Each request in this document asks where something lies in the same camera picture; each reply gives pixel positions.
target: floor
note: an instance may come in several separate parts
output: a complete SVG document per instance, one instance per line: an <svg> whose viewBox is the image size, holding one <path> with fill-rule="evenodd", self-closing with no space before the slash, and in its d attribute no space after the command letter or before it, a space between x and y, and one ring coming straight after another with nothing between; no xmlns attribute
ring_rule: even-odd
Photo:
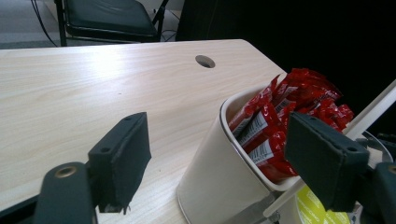
<svg viewBox="0 0 396 224"><path fill-rule="evenodd" d="M58 23L51 8L52 1L36 0L36 4L49 37L59 42ZM154 9L148 8L148 13L153 16ZM179 14L179 11L166 10L162 42L175 41ZM90 42L81 42L84 42L83 45L90 45ZM1 0L0 49L25 48L34 43L45 43L51 46L49 38L40 26L31 0Z"/></svg>

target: table surface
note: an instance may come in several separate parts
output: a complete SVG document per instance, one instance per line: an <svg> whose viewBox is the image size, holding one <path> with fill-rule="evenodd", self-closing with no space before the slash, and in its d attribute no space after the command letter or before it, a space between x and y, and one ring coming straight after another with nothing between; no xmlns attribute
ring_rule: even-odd
<svg viewBox="0 0 396 224"><path fill-rule="evenodd" d="M37 195L51 168L86 162L119 120L146 111L143 181L125 216L99 214L99 223L186 223L177 184L221 104L278 74L244 40L0 50L0 211Z"/></svg>

